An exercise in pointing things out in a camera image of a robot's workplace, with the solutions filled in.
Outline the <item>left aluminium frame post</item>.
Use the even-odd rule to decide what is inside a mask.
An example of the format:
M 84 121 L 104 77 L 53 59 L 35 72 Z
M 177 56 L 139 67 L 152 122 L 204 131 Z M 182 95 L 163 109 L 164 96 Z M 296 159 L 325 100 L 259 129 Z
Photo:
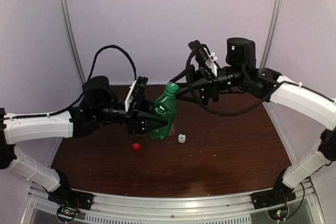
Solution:
M 84 71 L 82 68 L 81 61 L 80 61 L 80 57 L 78 54 L 78 49 L 77 49 L 75 35 L 74 35 L 72 24 L 71 24 L 71 18 L 70 18 L 70 12 L 69 12 L 67 0 L 60 0 L 60 8 L 62 12 L 62 18 L 63 18 L 64 25 L 65 25 L 65 32 L 66 32 L 66 36 L 68 39 L 68 44 L 69 44 L 70 52 L 71 52 L 72 59 L 74 62 L 75 70 L 77 72 L 80 83 L 83 84 L 86 79 L 85 79 Z

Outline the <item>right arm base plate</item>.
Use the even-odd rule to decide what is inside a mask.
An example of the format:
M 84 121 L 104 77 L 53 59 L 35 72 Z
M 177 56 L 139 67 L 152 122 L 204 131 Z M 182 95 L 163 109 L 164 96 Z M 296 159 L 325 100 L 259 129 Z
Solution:
M 294 192 L 284 193 L 281 190 L 269 189 L 252 193 L 251 199 L 254 209 L 269 208 L 277 205 L 284 205 L 288 201 L 296 199 Z

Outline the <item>white nozzle bottle cap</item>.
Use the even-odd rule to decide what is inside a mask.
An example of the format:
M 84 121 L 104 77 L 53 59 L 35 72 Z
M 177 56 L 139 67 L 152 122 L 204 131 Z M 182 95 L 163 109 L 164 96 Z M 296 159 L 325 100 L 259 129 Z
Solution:
M 186 142 L 186 135 L 185 134 L 179 134 L 178 135 L 178 142 L 179 143 L 185 143 Z

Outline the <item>aluminium frame post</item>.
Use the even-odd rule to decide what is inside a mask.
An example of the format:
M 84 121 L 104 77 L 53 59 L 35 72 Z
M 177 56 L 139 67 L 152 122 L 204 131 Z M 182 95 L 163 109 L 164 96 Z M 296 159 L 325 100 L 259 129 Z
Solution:
M 74 35 L 72 24 L 71 24 L 71 18 L 70 18 L 70 12 L 69 12 L 67 0 L 60 0 L 60 8 L 62 12 L 62 18 L 63 18 L 64 25 L 65 25 L 65 32 L 66 32 L 66 36 L 68 39 L 68 44 L 69 44 L 70 52 L 71 52 L 72 59 L 74 62 L 75 70 L 77 72 L 80 83 L 83 84 L 86 79 L 85 79 L 84 71 L 82 68 L 81 61 L 80 61 L 80 57 L 78 54 L 78 49 L 77 49 L 75 35 Z
M 274 42 L 277 24 L 280 19 L 281 9 L 282 9 L 283 0 L 274 0 L 273 8 L 272 8 L 272 15 L 270 20 L 270 25 L 268 29 L 268 34 L 266 38 L 265 47 L 262 54 L 262 59 L 260 63 L 260 67 L 263 68 L 267 65 L 267 62 L 270 57 L 272 44 Z

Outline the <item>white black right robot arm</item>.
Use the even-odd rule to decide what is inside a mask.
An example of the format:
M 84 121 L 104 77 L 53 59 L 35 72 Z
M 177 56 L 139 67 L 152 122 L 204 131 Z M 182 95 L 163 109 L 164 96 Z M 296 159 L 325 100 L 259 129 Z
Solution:
M 270 102 L 288 107 L 325 127 L 319 146 L 279 174 L 268 193 L 272 203 L 281 203 L 304 179 L 335 162 L 335 99 L 294 82 L 278 71 L 257 68 L 255 42 L 247 38 L 227 39 L 225 67 L 218 65 L 216 55 L 206 44 L 195 40 L 188 46 L 191 53 L 185 69 L 171 79 L 174 83 L 186 79 L 177 99 L 196 103 L 203 110 L 223 117 L 242 115 Z M 221 94 L 232 93 L 233 88 L 251 94 L 258 102 L 237 112 L 208 108 L 209 99 L 217 102 Z

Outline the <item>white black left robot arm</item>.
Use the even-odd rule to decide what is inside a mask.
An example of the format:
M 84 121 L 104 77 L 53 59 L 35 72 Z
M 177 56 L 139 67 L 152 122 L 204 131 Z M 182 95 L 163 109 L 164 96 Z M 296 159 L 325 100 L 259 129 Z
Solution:
M 50 169 L 27 156 L 17 143 L 42 138 L 80 138 L 105 123 L 126 124 L 129 134 L 145 134 L 166 126 L 168 121 L 151 114 L 152 102 L 145 98 L 146 77 L 138 77 L 125 101 L 120 102 L 109 79 L 96 76 L 82 85 L 78 106 L 44 114 L 13 114 L 1 109 L 1 169 L 31 180 L 54 194 L 64 205 L 76 197 L 64 173 Z

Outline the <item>aluminium front rail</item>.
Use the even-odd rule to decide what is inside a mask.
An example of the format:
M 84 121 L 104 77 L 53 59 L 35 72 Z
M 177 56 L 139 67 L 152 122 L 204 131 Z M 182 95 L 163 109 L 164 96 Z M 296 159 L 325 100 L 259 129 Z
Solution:
M 310 179 L 294 192 L 296 199 L 285 204 L 289 219 L 271 219 L 274 207 L 256 209 L 252 193 L 187 198 L 129 197 L 92 193 L 91 208 L 69 223 L 326 223 Z M 64 223 L 57 218 L 58 205 L 43 189 L 32 184 L 18 223 Z

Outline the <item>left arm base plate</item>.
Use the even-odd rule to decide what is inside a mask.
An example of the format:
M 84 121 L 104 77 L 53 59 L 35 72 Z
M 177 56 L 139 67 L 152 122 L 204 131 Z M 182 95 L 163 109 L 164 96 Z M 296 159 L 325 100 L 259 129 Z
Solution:
M 90 210 L 93 203 L 93 194 L 72 189 L 65 191 L 57 189 L 53 192 L 47 191 L 47 194 L 49 201 L 76 210 Z

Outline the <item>large clear plastic bottle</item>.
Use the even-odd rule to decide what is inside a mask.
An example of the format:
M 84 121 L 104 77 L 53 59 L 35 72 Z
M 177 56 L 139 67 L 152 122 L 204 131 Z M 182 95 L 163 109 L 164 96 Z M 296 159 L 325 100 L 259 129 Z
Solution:
M 175 124 L 172 124 L 170 132 L 169 132 L 169 136 L 173 136 L 176 132 L 176 127 Z

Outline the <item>green plastic bottle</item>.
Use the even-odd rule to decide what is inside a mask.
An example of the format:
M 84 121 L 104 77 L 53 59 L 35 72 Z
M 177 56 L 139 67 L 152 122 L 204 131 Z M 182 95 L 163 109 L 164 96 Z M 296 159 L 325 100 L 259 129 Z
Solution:
M 169 136 L 172 124 L 174 124 L 177 113 L 176 94 L 164 93 L 156 99 L 152 107 L 152 114 L 165 118 L 168 125 L 150 132 L 151 139 L 159 138 L 161 140 Z

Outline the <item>green bottle cap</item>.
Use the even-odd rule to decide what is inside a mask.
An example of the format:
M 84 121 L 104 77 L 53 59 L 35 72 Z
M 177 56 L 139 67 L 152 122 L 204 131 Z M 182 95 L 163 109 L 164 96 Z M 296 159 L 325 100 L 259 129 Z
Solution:
M 176 94 L 179 90 L 179 86 L 176 83 L 169 82 L 165 87 L 165 93 Z

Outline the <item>right aluminium frame post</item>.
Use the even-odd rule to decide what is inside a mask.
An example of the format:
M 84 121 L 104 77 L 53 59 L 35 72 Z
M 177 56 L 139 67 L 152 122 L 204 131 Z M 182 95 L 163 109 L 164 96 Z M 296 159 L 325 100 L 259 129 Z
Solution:
M 274 0 L 273 8 L 272 8 L 272 15 L 270 20 L 270 25 L 268 29 L 268 34 L 266 38 L 265 47 L 262 54 L 262 59 L 260 63 L 260 67 L 263 68 L 267 65 L 267 62 L 270 57 L 272 44 L 274 42 L 277 24 L 280 19 L 281 9 L 282 9 L 283 0 Z

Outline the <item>red bottle cap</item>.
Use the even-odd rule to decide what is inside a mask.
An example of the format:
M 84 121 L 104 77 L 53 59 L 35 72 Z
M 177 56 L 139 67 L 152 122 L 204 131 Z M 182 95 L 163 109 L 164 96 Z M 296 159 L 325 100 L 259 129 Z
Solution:
M 134 143 L 132 147 L 133 147 L 133 149 L 134 149 L 135 151 L 138 151 L 138 150 L 140 149 L 141 146 L 140 146 L 139 143 Z

